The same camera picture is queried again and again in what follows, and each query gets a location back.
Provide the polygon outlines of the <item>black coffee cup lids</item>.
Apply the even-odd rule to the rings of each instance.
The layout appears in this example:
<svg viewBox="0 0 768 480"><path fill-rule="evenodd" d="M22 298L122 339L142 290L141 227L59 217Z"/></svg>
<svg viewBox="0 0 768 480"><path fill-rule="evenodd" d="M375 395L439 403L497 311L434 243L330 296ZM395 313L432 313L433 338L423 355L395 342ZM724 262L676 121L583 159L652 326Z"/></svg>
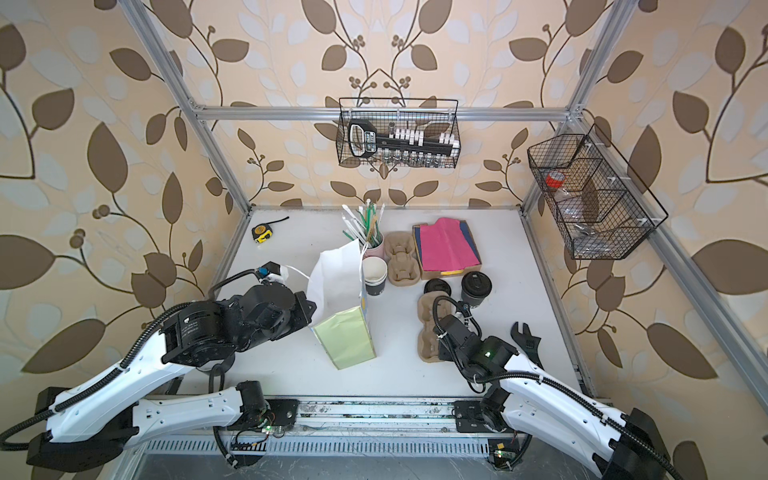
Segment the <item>black coffee cup lids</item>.
<svg viewBox="0 0 768 480"><path fill-rule="evenodd" d="M440 278L430 279L424 285L423 293L429 294L433 292L440 292L447 296L451 296L452 288L446 280Z"/></svg>

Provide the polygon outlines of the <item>black paper cups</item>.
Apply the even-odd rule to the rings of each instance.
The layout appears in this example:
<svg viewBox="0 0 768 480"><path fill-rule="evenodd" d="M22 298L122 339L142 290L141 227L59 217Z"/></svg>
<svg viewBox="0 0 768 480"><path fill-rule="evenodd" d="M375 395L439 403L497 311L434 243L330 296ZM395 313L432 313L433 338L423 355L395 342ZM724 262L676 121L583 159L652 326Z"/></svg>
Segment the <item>black paper cups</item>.
<svg viewBox="0 0 768 480"><path fill-rule="evenodd" d="M362 261L362 271L367 294L380 295L388 278L387 262L376 256L366 257Z"/></svg>

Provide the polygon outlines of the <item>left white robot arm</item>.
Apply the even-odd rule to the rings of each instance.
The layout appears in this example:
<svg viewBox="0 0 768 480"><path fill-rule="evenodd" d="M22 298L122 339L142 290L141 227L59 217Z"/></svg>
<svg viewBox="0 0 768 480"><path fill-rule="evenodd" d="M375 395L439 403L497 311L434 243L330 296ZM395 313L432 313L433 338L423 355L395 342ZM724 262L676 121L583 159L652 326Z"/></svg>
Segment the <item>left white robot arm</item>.
<svg viewBox="0 0 768 480"><path fill-rule="evenodd" d="M34 416L2 432L1 448L26 453L31 466L79 473L171 432L273 426L277 416L257 381L177 399L147 396L205 365L210 379L222 379L223 361L307 327L316 309L304 292L275 282L229 300L176 305L111 368L78 387L42 391Z"/></svg>

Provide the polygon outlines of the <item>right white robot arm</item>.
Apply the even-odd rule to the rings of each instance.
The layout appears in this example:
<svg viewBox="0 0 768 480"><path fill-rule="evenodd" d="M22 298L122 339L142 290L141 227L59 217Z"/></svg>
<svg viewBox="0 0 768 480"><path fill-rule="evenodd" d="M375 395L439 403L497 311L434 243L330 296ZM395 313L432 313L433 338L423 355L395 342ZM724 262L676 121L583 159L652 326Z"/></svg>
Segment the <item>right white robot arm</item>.
<svg viewBox="0 0 768 480"><path fill-rule="evenodd" d="M679 479L654 420L590 398L547 373L540 339L514 324L511 341L481 338L446 315L434 331L459 373L486 391L475 419L498 433L522 432L579 461L602 479Z"/></svg>

